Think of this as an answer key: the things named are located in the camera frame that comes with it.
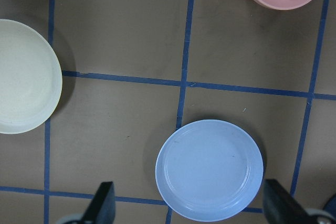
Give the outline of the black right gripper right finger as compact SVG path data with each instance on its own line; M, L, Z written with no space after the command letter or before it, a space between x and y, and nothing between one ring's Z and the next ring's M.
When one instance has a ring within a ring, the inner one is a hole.
M268 223L317 223L276 179L265 180L262 203Z

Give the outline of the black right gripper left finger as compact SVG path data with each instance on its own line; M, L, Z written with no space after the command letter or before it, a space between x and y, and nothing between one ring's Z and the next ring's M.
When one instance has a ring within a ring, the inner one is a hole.
M116 216L113 182L102 182L96 191L81 223L113 223Z

